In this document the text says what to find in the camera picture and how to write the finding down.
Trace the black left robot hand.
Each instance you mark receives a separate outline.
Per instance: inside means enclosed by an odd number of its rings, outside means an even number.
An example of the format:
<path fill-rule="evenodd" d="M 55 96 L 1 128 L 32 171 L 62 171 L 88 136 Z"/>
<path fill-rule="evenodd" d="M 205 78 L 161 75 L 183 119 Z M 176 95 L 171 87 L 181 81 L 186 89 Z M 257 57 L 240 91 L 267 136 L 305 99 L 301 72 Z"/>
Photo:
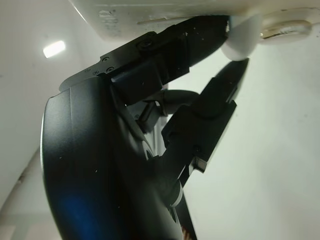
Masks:
<path fill-rule="evenodd" d="M 249 59 L 231 61 L 201 93 L 165 85 L 218 50 L 229 15 L 148 32 L 67 78 L 48 99 L 40 158 L 64 240 L 181 240 L 183 188 L 204 172 L 236 109 Z"/>

